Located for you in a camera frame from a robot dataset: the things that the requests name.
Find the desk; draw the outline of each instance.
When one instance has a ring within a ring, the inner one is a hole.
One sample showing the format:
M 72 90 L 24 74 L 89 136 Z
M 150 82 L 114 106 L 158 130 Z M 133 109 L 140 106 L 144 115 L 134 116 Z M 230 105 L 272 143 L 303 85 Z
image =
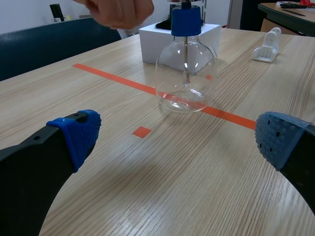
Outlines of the desk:
M 267 20 L 284 26 L 285 28 L 304 33 L 307 36 L 315 36 L 315 12 L 309 12 L 301 9 L 285 9 L 292 12 L 302 14 L 304 16 L 298 16 L 296 14 L 284 11 L 276 3 L 262 3 L 258 5 L 258 8 L 267 13 Z
M 222 29 L 216 101 L 250 120 L 315 121 L 315 39 L 281 36 L 273 64 L 251 60 L 264 33 Z M 260 155 L 252 129 L 160 109 L 154 95 L 73 67 L 153 87 L 139 36 L 0 82 L 0 148 L 81 109 L 102 117 L 91 156 L 57 195 L 42 236 L 313 236 L 315 217 Z M 132 135 L 140 126 L 144 139 Z

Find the clear glass bottle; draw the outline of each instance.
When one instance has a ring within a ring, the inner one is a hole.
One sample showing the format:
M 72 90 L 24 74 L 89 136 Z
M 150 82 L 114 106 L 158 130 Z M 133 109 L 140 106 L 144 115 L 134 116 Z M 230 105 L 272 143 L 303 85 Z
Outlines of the clear glass bottle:
M 185 35 L 182 31 L 174 34 L 172 31 L 172 34 Z M 180 113 L 200 111 L 212 99 L 215 57 L 200 43 L 198 35 L 175 36 L 174 42 L 164 48 L 157 59 L 156 93 L 160 104 L 169 110 Z

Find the white wall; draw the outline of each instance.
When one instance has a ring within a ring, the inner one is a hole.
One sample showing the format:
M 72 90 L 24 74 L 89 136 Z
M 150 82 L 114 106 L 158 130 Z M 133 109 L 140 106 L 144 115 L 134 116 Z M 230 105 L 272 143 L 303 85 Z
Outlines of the white wall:
M 206 19 L 208 24 L 227 25 L 232 0 L 207 0 Z
M 64 15 L 75 17 L 71 0 L 0 0 L 0 33 L 51 23 L 50 4 L 59 3 Z
M 226 25 L 231 0 L 207 0 L 206 23 Z M 153 0 L 153 24 L 167 19 L 170 3 L 167 0 Z M 89 10 L 72 0 L 0 0 L 0 33 L 22 30 L 50 24 L 53 15 L 50 4 L 59 3 L 64 15 L 78 19 L 89 14 Z

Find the orange tape square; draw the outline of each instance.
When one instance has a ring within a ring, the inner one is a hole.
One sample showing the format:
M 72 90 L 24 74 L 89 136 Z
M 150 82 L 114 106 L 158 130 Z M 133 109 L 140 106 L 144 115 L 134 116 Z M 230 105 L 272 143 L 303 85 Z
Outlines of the orange tape square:
M 150 132 L 150 129 L 140 126 L 132 134 L 144 139 Z

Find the orange tape line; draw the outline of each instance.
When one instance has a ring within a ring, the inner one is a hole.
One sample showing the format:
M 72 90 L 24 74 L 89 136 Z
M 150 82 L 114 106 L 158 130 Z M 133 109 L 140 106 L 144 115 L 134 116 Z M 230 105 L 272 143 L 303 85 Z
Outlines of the orange tape line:
M 218 117 L 218 118 L 230 121 L 234 124 L 239 124 L 239 125 L 244 126 L 246 128 L 255 130 L 256 122 L 251 120 L 251 119 L 240 117 L 240 116 L 237 116 L 235 114 L 225 112 L 225 111 L 213 108 L 213 107 L 206 107 L 205 109 L 203 109 L 201 111 L 204 113 L 210 114 L 214 117 Z
M 98 69 L 95 69 L 95 68 L 92 68 L 92 67 L 89 67 L 89 66 L 86 66 L 83 64 L 75 64 L 73 66 L 78 68 L 78 69 L 90 72 L 92 74 L 107 78 L 109 80 L 116 81 L 120 84 L 127 85 L 129 87 L 132 87 L 132 88 L 135 88 L 135 89 L 138 89 L 138 90 L 141 90 L 141 91 L 153 94 L 153 95 L 156 94 L 156 90 L 153 87 L 143 85 L 143 84 L 125 79 L 123 77 L 119 77 L 117 75 L 109 74 L 107 72 L 104 72 L 104 71 L 101 71 L 101 70 L 98 70 Z M 240 117 L 240 116 L 234 115 L 232 113 L 225 112 L 225 111 L 213 108 L 213 107 L 206 107 L 205 109 L 202 110 L 202 112 L 210 114 L 214 117 L 218 117 L 218 118 L 227 120 L 227 121 L 235 123 L 235 124 L 239 124 L 239 125 L 244 126 L 246 128 L 255 130 L 256 122 L 251 120 L 251 119 L 246 119 L 244 117 Z
M 86 66 L 86 65 L 75 64 L 73 66 L 75 68 L 78 68 L 78 69 L 81 69 L 81 70 L 85 70 L 87 72 L 99 75 L 101 77 L 105 77 L 105 78 L 107 78 L 109 80 L 116 81 L 116 82 L 118 82 L 120 84 L 127 85 L 129 87 L 132 87 L 132 88 L 135 88 L 135 89 L 138 89 L 138 90 L 141 90 L 141 91 L 153 94 L 153 95 L 156 94 L 156 90 L 153 87 L 146 86 L 146 85 L 137 83 L 135 81 L 131 81 L 131 80 L 125 79 L 123 77 L 119 77 L 117 75 L 112 75 L 112 74 L 109 74 L 107 72 L 104 72 L 104 71 L 101 71 L 101 70 L 98 70 L 98 69 L 95 69 L 95 68 L 92 68 L 92 67 L 89 67 L 89 66 Z

